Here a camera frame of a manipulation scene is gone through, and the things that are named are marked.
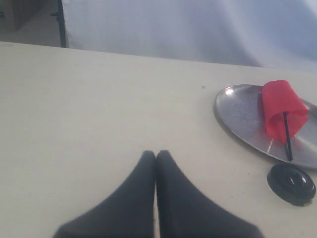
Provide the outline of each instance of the white curtain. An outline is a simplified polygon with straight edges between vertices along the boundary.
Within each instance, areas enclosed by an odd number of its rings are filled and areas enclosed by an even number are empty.
[[[317,0],[63,0],[69,46],[317,71]]]

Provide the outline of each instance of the white table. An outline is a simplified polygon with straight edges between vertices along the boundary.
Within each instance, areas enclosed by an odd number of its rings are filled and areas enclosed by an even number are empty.
[[[267,238],[317,236],[317,200],[277,197],[266,182],[277,161],[233,140],[212,110],[226,86],[278,79],[317,104],[317,74],[5,42],[0,55],[1,237],[50,238],[146,149],[170,150],[198,189]]]

